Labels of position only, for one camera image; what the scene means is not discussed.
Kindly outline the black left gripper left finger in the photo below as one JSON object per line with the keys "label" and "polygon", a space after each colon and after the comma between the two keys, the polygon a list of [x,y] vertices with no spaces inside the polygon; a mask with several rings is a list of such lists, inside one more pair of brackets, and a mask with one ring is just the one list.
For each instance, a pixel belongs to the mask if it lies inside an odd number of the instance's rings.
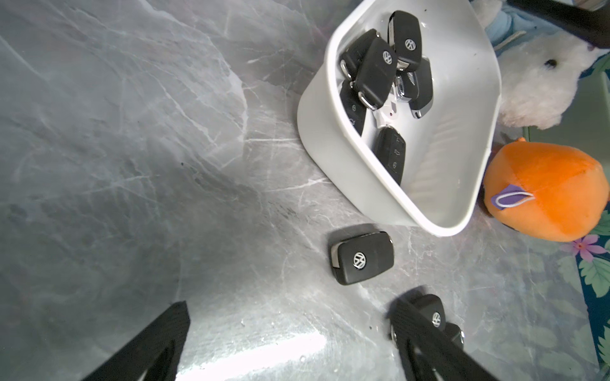
{"label": "black left gripper left finger", "polygon": [[104,364],[90,380],[174,380],[191,319],[185,301],[173,303]]}

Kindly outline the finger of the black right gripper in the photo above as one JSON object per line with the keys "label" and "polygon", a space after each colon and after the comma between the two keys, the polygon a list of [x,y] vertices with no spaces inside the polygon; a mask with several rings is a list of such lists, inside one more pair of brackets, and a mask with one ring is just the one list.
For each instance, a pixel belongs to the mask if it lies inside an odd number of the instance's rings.
{"label": "finger of the black right gripper", "polygon": [[508,0],[508,5],[541,18],[599,49],[609,49],[609,1],[585,9],[551,0]]}

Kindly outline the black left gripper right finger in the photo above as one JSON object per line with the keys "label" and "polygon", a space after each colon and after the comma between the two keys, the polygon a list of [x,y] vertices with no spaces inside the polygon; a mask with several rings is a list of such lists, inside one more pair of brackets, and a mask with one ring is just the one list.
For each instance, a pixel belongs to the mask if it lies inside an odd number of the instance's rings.
{"label": "black left gripper right finger", "polygon": [[390,313],[393,341],[407,380],[494,380],[409,302],[398,299]]}

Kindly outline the black car key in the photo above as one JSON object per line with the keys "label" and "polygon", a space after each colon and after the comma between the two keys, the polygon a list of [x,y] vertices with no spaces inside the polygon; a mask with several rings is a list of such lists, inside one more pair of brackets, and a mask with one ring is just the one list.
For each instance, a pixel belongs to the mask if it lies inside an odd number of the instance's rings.
{"label": "black car key", "polygon": [[381,128],[376,137],[373,153],[396,183],[401,184],[406,142],[399,132],[391,126]]}
{"label": "black car key", "polygon": [[352,237],[330,249],[332,271],[343,286],[379,276],[393,267],[394,260],[392,238],[384,231]]}
{"label": "black car key", "polygon": [[446,314],[443,302],[437,295],[422,295],[411,301],[414,308],[419,311],[422,316],[433,324],[437,329],[444,331],[446,328]]}
{"label": "black car key", "polygon": [[417,74],[412,71],[398,71],[395,80],[396,97],[410,102],[419,97]]}
{"label": "black car key", "polygon": [[413,14],[397,10],[388,25],[388,39],[394,49],[399,71],[415,71],[422,61],[422,35],[419,19]]}
{"label": "black car key", "polygon": [[384,106],[397,73],[397,54],[387,41],[375,37],[353,82],[359,100],[370,110]]}
{"label": "black car key", "polygon": [[361,136],[365,126],[367,109],[359,100],[357,93],[352,88],[349,80],[344,80],[342,82],[339,97],[349,122],[352,127],[354,127],[357,134]]}

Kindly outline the black key with chrome trim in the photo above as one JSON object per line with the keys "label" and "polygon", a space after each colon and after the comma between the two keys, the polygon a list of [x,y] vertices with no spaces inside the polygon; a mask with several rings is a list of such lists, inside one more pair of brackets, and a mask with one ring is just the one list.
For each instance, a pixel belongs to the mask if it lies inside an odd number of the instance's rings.
{"label": "black key with chrome trim", "polygon": [[454,323],[448,322],[448,323],[446,323],[444,333],[447,336],[447,338],[451,342],[453,342],[457,347],[459,347],[460,349],[464,349],[465,333],[462,331],[460,326],[458,326]]}

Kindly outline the white plastic storage box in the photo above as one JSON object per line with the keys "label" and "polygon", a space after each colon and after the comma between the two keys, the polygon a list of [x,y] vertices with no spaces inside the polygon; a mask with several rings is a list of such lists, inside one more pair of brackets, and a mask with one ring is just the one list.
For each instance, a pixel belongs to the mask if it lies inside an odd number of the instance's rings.
{"label": "white plastic storage box", "polygon": [[[373,153],[376,121],[361,132],[339,96],[340,54],[367,30],[387,30],[392,12],[414,14],[434,85],[429,111],[397,105],[394,128],[406,143],[403,178],[395,181]],[[296,122],[306,151],[366,217],[418,226],[451,237],[469,223],[487,165],[500,105],[496,54],[467,1],[364,1],[331,35],[321,68],[303,92]]]}

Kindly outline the black silver flip key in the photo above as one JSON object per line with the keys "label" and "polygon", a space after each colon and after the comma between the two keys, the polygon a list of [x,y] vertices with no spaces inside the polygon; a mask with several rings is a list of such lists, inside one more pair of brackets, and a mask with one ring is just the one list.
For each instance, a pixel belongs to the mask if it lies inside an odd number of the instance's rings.
{"label": "black silver flip key", "polygon": [[409,101],[414,118],[423,118],[432,108],[434,101],[434,84],[430,60],[422,56],[419,67],[413,72],[418,86],[418,95]]}

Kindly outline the white car key fob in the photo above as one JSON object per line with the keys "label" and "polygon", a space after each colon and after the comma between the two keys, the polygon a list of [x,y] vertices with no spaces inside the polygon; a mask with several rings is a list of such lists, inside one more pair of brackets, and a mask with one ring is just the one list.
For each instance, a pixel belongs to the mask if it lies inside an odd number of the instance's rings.
{"label": "white car key fob", "polygon": [[396,94],[391,91],[385,104],[374,112],[378,128],[394,126],[399,120]]}

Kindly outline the black car key front isolated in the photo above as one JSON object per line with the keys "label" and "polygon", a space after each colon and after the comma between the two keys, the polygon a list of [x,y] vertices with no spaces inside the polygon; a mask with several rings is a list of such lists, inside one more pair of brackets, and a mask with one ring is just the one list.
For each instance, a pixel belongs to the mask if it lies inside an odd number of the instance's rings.
{"label": "black car key front isolated", "polygon": [[373,41],[381,35],[375,29],[368,30],[352,44],[339,57],[339,67],[346,79],[353,80],[362,64],[367,51]]}

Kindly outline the green tissue box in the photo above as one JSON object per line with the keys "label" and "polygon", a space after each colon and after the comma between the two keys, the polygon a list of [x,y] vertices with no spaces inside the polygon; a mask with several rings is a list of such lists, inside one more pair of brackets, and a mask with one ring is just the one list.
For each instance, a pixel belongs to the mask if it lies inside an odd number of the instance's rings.
{"label": "green tissue box", "polygon": [[609,172],[609,66],[599,66],[578,81],[578,91],[559,125],[547,130],[528,127],[528,141],[579,149]]}

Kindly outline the white plush bunny toy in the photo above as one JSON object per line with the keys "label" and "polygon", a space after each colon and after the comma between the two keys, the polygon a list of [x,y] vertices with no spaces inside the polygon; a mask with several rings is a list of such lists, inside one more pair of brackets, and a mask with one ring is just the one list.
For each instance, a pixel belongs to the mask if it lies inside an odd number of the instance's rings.
{"label": "white plush bunny toy", "polygon": [[599,49],[506,1],[470,5],[497,55],[502,89],[498,121],[504,127],[558,125],[578,90],[581,74],[608,49]]}

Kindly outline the orange plush toy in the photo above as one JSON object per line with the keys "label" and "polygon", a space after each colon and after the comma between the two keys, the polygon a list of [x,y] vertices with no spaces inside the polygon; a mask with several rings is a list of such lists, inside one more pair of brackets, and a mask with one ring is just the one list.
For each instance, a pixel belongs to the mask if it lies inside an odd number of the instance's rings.
{"label": "orange plush toy", "polygon": [[482,182],[485,208],[527,236],[570,242],[599,222],[609,182],[602,165],[570,146],[526,141],[504,145]]}

